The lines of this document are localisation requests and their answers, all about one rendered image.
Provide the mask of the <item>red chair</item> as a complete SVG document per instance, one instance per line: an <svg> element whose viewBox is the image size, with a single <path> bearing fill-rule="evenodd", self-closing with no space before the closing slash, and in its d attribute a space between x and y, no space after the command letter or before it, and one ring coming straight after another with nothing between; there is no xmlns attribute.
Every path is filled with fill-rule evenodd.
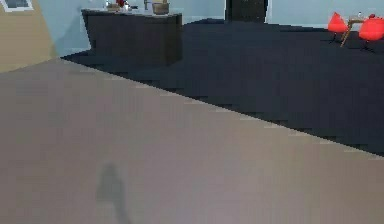
<svg viewBox="0 0 384 224"><path fill-rule="evenodd" d="M358 36L364 41L362 50L373 52L373 49L369 47L369 43L384 37L384 18L371 14L361 25Z"/></svg>
<svg viewBox="0 0 384 224"><path fill-rule="evenodd" d="M348 26L342 16L339 13L334 12L328 22L327 30L333 34L333 37L330 42L336 42L336 37L340 35L340 39L338 40L338 42L341 43L344 39L346 32L348 31Z"/></svg>

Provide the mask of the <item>wooden dining table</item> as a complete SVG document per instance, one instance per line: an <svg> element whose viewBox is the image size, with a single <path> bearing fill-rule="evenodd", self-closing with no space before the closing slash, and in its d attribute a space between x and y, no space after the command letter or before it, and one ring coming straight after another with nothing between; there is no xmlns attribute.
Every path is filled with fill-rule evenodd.
<svg viewBox="0 0 384 224"><path fill-rule="evenodd" d="M362 16L350 16L347 22L347 31L342 35L340 46L343 47L350 35L352 27L354 24L361 24L366 20L365 17Z"/></svg>

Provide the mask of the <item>white framed wall picture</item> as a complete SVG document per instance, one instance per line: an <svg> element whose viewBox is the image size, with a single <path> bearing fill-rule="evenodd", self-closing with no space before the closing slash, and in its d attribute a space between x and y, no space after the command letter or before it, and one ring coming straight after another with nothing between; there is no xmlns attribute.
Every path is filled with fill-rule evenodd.
<svg viewBox="0 0 384 224"><path fill-rule="evenodd" d="M0 0L5 12L23 12L33 9L31 0Z"/></svg>

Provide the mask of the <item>dark brown kitchen counter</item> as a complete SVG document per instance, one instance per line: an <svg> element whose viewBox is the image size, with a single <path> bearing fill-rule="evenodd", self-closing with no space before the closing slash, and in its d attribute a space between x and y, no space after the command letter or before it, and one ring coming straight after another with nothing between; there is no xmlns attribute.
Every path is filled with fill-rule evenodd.
<svg viewBox="0 0 384 224"><path fill-rule="evenodd" d="M146 65L182 59L182 14L82 9L91 50L100 56Z"/></svg>

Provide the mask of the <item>brown box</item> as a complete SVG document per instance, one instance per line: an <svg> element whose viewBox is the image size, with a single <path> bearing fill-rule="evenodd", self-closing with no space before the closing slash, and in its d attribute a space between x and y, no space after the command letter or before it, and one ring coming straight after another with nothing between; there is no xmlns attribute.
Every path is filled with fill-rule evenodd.
<svg viewBox="0 0 384 224"><path fill-rule="evenodd" d="M165 15L169 13L170 4L168 2L153 2L152 10L155 15Z"/></svg>

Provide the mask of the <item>dark brown room door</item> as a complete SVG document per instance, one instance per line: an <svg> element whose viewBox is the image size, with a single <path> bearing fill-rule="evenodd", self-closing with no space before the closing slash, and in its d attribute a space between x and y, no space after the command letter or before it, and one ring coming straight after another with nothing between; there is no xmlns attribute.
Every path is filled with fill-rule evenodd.
<svg viewBox="0 0 384 224"><path fill-rule="evenodd" d="M225 19L264 23L268 0L226 0Z"/></svg>

